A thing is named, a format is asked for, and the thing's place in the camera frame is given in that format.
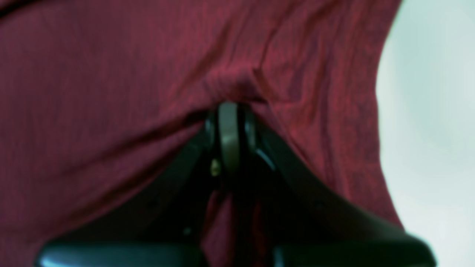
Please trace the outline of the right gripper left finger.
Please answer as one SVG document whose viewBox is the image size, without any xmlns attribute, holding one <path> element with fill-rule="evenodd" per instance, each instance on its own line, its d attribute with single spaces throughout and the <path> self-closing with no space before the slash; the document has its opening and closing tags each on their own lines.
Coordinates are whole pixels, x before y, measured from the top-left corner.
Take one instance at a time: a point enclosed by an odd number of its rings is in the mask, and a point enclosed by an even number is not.
<svg viewBox="0 0 475 267">
<path fill-rule="evenodd" d="M 239 106 L 224 102 L 172 163 L 129 201 L 44 245 L 37 267 L 207 267 L 209 198 L 240 162 Z"/>
</svg>

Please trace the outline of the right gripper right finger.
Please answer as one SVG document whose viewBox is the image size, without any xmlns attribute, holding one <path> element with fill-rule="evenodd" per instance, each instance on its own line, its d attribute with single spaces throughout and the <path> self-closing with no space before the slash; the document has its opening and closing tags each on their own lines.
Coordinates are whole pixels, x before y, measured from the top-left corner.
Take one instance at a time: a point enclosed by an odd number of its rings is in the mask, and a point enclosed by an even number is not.
<svg viewBox="0 0 475 267">
<path fill-rule="evenodd" d="M 425 242 L 328 188 L 249 106 L 241 115 L 272 267 L 436 266 Z"/>
</svg>

